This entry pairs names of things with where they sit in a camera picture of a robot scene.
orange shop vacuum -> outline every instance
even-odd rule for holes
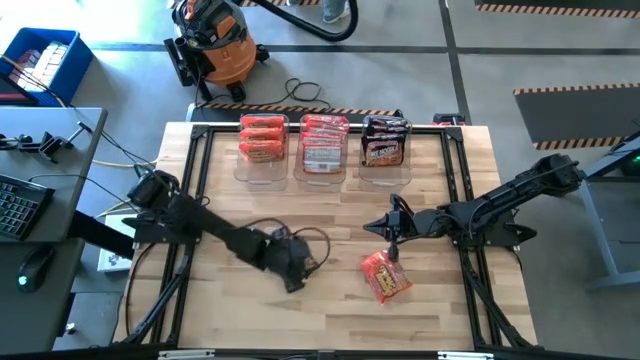
[[[183,0],[173,10],[171,16],[180,37],[166,39],[165,48],[171,57],[182,86],[196,85],[205,101],[213,97],[206,82],[226,87],[233,101],[246,98],[242,82],[256,61],[269,59],[264,45],[256,45],[251,38],[247,24],[238,6],[241,0],[199,0],[189,9]],[[289,21],[299,28],[327,41],[342,41],[353,34],[358,23],[356,0],[348,0],[351,20],[346,30],[331,33],[287,13],[269,2],[252,0],[273,14]],[[190,20],[185,19],[187,11],[193,12]]]

black power cord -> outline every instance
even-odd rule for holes
[[[200,106],[197,105],[198,103],[198,93],[199,93],[199,88],[200,88],[200,81],[202,79],[202,76],[198,77],[198,83],[196,86],[196,100],[194,102],[194,104],[196,104],[196,108],[200,108],[200,110],[203,112],[203,116],[204,115],[204,108],[206,107],[206,104],[215,101],[216,99],[219,98],[228,98],[233,100],[233,98],[231,97],[231,95],[228,94],[220,94],[220,95],[216,95],[214,96],[211,101],[208,101]],[[308,86],[312,86],[312,87],[316,87],[316,91],[314,93],[313,96],[311,97],[304,97],[302,95],[300,95],[300,91],[301,89],[303,89],[304,87],[308,87]],[[320,84],[313,82],[313,81],[302,81],[297,77],[292,77],[290,79],[288,79],[285,83],[284,83],[284,89],[286,92],[286,95],[276,101],[270,101],[270,102],[266,102],[266,103],[262,103],[262,104],[248,104],[248,103],[241,103],[241,105],[246,105],[246,106],[268,106],[268,105],[277,105],[280,104],[282,102],[284,102],[287,99],[292,99],[298,102],[302,102],[302,103],[321,103],[323,105],[326,106],[325,109],[323,109],[324,111],[331,109],[331,103],[329,103],[326,100],[323,99],[319,99],[320,97],[320,93],[322,92],[322,86],[320,86]]]

wooden tabletop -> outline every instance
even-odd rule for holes
[[[182,177],[193,123],[168,123],[158,168]],[[500,184],[487,127],[463,127],[473,189],[482,194]],[[181,348],[467,350],[471,332],[457,252],[448,238],[420,239],[400,247],[400,262],[414,283],[384,305],[364,281],[360,262],[387,248],[362,225],[389,211],[389,195],[362,192],[357,173],[358,139],[350,139],[347,177],[340,192],[303,192],[292,176],[297,136],[291,136],[289,179],[284,191],[248,191],[234,178],[237,135],[216,134],[205,195],[208,208],[237,225],[277,217],[292,230],[316,226],[331,236],[331,256],[307,281],[287,294],[282,280],[260,272],[226,250],[212,236],[198,245],[185,305]],[[200,146],[200,159],[203,146]],[[411,140],[412,177],[401,195],[414,209],[449,202],[439,139]],[[456,156],[455,147],[451,147]],[[457,161],[454,161],[459,174]],[[195,191],[199,164],[191,186]],[[311,237],[316,258],[326,245]],[[158,296],[167,246],[158,245],[139,266],[130,302],[133,328]],[[522,335],[535,343],[522,274],[513,254],[488,248],[495,299]],[[124,338],[124,306],[114,340]],[[173,303],[169,305],[173,314]],[[486,312],[480,309],[485,338]],[[167,316],[165,332],[172,316]]]

vacuum hose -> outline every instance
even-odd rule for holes
[[[293,25],[305,30],[321,39],[330,41],[330,42],[338,42],[343,41],[353,35],[353,32],[356,31],[356,27],[358,26],[358,2],[357,0],[348,0],[349,7],[351,8],[351,20],[349,21],[349,26],[343,32],[334,33],[322,29],[316,25],[313,25],[307,21],[300,19],[297,16],[291,15],[288,12],[280,9],[276,5],[273,5],[268,0],[251,0],[254,3],[262,6],[263,8],[269,10],[274,15],[281,17]]]

shoe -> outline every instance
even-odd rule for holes
[[[322,21],[324,21],[327,24],[333,24],[336,21],[345,18],[347,16],[351,15],[351,8],[349,7],[349,2],[345,2],[344,4],[344,10],[342,11],[342,14],[338,15],[338,16],[334,16],[334,17],[327,17],[327,16],[323,16],[322,17]]]

